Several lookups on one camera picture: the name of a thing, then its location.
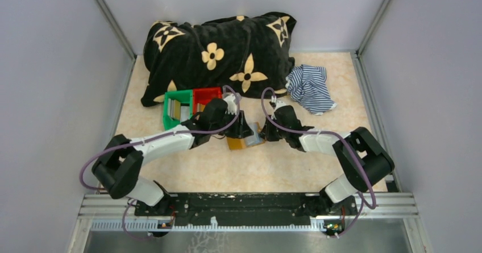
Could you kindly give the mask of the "green plastic bin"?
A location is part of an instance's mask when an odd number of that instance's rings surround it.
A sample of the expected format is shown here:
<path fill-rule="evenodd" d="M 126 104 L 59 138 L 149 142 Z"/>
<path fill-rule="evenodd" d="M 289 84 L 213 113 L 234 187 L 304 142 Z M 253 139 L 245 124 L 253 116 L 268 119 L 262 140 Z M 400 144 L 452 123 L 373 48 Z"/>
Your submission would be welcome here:
<path fill-rule="evenodd" d="M 193 101 L 192 101 L 193 91 L 192 90 L 179 90 L 179 91 L 167 92 L 165 94 L 164 109 L 163 109 L 163 124 L 166 130 L 169 130 L 181 123 L 180 121 L 170 119 L 170 117 L 168 116 L 168 101 L 170 99 L 176 99 L 181 103 L 189 104 L 191 109 L 190 117 L 193 114 L 192 113 L 193 111 Z"/>

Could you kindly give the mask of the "yellow leather card holder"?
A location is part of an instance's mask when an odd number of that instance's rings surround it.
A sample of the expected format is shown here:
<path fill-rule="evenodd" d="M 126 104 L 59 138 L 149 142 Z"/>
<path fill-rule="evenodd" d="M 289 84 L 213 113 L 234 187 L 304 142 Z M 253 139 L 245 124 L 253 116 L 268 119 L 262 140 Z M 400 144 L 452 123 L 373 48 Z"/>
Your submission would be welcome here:
<path fill-rule="evenodd" d="M 228 148 L 232 151 L 235 150 L 243 150 L 250 147 L 255 147 L 266 142 L 260 135 L 261 128 L 259 122 L 253 122 L 248 124 L 250 129 L 254 132 L 253 135 L 248 136 L 246 138 L 230 138 L 227 137 L 227 145 Z"/>

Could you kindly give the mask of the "red plastic bin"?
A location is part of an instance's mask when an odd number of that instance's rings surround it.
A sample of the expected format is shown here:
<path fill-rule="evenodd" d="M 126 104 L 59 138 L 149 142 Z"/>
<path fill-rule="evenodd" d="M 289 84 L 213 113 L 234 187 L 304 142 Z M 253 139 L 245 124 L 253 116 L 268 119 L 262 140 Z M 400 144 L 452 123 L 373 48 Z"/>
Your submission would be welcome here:
<path fill-rule="evenodd" d="M 197 112 L 201 112 L 204 110 L 205 106 L 213 99 L 213 98 L 221 98 L 222 92 L 220 87 L 213 87 L 213 88 L 198 88 L 193 89 L 193 111 L 192 113 L 195 114 Z"/>

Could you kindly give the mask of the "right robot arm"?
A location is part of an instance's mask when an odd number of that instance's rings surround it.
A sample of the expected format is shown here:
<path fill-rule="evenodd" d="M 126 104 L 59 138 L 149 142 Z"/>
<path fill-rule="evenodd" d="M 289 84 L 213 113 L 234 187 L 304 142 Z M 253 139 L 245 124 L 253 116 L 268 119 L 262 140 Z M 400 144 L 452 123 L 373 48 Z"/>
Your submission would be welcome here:
<path fill-rule="evenodd" d="M 369 192 L 371 201 L 362 202 L 370 209 L 377 207 L 373 186 L 394 170 L 393 159 L 365 127 L 347 135 L 303 126 L 290 105 L 278 106 L 267 123 L 274 126 L 279 137 L 299 151 L 319 152 L 336 157 L 343 174 L 320 191 L 320 207 L 326 214 L 335 214 L 343 200 L 354 194 Z"/>

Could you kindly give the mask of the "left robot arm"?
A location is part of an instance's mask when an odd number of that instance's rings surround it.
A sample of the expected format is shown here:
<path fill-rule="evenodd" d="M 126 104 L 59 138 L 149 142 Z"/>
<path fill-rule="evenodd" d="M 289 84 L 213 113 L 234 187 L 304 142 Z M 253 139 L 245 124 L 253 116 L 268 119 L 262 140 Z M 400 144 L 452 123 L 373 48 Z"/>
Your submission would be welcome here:
<path fill-rule="evenodd" d="M 205 144 L 214 134 L 228 136 L 243 118 L 235 96 L 214 98 L 202 112 L 154 136 L 128 139 L 123 134 L 116 135 L 92 158 L 92 174 L 111 198 L 132 198 L 156 215 L 164 215 L 172 197 L 158 182 L 142 178 L 141 168 L 163 156 Z"/>

